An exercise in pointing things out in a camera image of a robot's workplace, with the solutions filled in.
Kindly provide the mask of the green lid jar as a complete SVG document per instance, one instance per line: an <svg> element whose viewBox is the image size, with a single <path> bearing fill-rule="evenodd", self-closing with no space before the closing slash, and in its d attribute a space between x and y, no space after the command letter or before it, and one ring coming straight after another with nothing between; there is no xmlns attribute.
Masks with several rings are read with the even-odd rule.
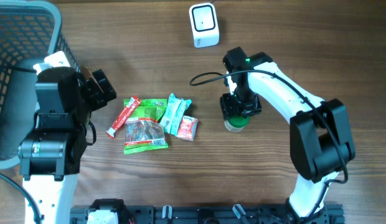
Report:
<svg viewBox="0 0 386 224"><path fill-rule="evenodd" d="M232 133L239 133L249 123L250 118L243 118L242 116L234 116L224 121L226 129Z"/></svg>

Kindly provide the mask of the red candy bar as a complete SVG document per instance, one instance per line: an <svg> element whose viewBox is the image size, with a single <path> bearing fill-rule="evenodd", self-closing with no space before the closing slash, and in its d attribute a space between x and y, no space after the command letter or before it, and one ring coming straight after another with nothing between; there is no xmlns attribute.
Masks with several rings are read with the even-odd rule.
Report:
<svg viewBox="0 0 386 224"><path fill-rule="evenodd" d="M132 115L135 109L141 104L141 100L133 95L127 105L122 109L121 113L114 120L113 124L106 131L107 135L111 138L115 138L115 133L119 130L124 124L125 121Z"/></svg>

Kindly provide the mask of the green snack bag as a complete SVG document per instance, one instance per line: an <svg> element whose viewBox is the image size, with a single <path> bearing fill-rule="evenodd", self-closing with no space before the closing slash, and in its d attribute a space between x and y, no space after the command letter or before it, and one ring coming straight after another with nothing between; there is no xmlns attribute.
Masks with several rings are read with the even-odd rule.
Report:
<svg viewBox="0 0 386 224"><path fill-rule="evenodd" d="M167 108L167 99L141 100L139 106L133 111L128 119L150 119L158 122Z"/></svg>

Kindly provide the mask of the clear gummy candy bag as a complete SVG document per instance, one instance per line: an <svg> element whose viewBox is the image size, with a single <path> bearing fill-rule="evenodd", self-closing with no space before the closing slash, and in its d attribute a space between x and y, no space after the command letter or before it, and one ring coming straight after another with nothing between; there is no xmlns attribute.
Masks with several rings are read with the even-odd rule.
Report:
<svg viewBox="0 0 386 224"><path fill-rule="evenodd" d="M168 148L163 127L155 120L130 118L125 123L124 154Z"/></svg>

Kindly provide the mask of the red Kleenex tissue pack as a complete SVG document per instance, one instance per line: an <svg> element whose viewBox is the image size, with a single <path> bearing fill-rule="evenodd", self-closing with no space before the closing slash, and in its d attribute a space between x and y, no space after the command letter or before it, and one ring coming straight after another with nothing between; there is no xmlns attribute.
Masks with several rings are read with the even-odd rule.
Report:
<svg viewBox="0 0 386 224"><path fill-rule="evenodd" d="M197 118L184 115L179 125L177 138L187 141L193 141L198 123L199 120Z"/></svg>

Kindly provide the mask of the mint green wipes pack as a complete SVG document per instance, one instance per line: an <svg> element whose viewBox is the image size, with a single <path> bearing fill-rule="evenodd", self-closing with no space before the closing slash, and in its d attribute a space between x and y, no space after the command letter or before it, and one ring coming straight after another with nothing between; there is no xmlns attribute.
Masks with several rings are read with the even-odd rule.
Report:
<svg viewBox="0 0 386 224"><path fill-rule="evenodd" d="M160 121L160 125L163 127L165 133L177 136L183 115L191 103L192 100L184 100L177 98L173 93L170 94L167 108Z"/></svg>

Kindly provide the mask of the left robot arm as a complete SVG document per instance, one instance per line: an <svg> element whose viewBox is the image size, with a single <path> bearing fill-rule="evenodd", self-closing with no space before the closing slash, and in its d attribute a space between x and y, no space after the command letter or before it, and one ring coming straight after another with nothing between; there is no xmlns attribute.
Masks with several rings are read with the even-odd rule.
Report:
<svg viewBox="0 0 386 224"><path fill-rule="evenodd" d="M26 191L26 223L69 223L80 163L94 130L92 113L116 98L103 70L89 76L72 67L41 71L35 83L38 109L19 145Z"/></svg>

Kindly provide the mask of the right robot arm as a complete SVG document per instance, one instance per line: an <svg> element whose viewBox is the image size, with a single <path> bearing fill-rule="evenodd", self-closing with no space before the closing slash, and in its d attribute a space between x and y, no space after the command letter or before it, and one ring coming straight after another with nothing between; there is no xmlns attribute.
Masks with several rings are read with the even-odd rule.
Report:
<svg viewBox="0 0 386 224"><path fill-rule="evenodd" d="M290 158L298 172L287 199L286 221L308 223L319 217L332 183L348 180L347 163L355 158L346 107L337 99L325 101L288 78L264 52L247 56L241 47L222 59L227 70L220 97L225 127L240 132L261 113L260 98L289 124Z"/></svg>

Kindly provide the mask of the white barcode scanner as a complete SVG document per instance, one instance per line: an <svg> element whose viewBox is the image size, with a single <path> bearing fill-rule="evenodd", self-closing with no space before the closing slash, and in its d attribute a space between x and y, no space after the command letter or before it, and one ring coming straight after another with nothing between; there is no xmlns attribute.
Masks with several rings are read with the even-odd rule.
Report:
<svg viewBox="0 0 386 224"><path fill-rule="evenodd" d="M218 44L220 40L219 25L215 6L211 2L192 5L189 8L189 18L195 48Z"/></svg>

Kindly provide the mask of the grey plastic mesh basket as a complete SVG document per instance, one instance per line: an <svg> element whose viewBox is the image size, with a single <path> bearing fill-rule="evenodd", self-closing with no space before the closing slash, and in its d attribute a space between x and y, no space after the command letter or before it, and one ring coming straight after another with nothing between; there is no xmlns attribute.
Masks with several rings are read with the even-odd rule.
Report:
<svg viewBox="0 0 386 224"><path fill-rule="evenodd" d="M80 66L62 33L62 15L47 1L0 1L0 169L20 163L17 148L37 110L33 66L63 51Z"/></svg>

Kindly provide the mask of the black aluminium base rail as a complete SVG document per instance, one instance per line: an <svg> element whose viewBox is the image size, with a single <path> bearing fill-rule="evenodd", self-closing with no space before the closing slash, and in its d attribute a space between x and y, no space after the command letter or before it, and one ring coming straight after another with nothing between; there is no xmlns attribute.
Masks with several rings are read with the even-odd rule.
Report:
<svg viewBox="0 0 386 224"><path fill-rule="evenodd" d="M285 204L229 207L154 207L125 205L122 199L98 199L70 211L70 223L298 223Z"/></svg>

